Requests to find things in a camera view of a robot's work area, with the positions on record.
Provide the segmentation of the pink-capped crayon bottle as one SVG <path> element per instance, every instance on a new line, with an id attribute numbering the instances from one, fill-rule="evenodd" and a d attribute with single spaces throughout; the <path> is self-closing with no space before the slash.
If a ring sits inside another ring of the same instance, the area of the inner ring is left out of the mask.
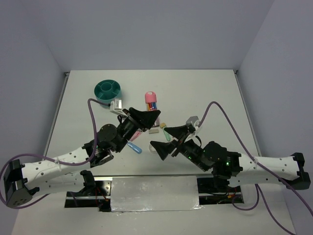
<path id="1" fill-rule="evenodd" d="M 157 95 L 155 92 L 149 91 L 145 94 L 145 103 L 147 111 L 157 110 Z"/>

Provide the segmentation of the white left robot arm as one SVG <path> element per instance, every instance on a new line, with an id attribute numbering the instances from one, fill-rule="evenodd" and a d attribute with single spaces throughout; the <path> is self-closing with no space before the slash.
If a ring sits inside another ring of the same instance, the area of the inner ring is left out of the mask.
<path id="1" fill-rule="evenodd" d="M 94 130 L 94 139 L 64 155 L 49 158 L 34 155 L 38 162 L 21 163 L 22 155 L 9 160 L 1 170 L 5 196 L 1 201 L 9 208 L 24 209 L 39 199 L 60 191 L 79 189 L 91 195 L 96 189 L 90 169 L 103 165 L 114 158 L 128 144 L 137 131 L 150 130 L 160 115 L 159 110 L 139 111 L 123 109 L 118 116 L 119 125 L 106 124 Z"/>

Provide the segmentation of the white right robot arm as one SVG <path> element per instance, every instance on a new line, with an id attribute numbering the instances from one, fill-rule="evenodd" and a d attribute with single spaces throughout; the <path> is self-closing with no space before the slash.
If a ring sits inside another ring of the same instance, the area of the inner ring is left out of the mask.
<path id="1" fill-rule="evenodd" d="M 209 171 L 213 176 L 213 188 L 217 191 L 248 184 L 280 184 L 282 180 L 294 190 L 310 187 L 302 153 L 283 158 L 250 158 L 244 153 L 228 151 L 214 141 L 201 147 L 194 142 L 200 130 L 198 123 L 166 127 L 165 131 L 174 139 L 171 142 L 151 141 L 150 144 L 162 160 L 168 155 L 182 154 L 202 171 Z"/>

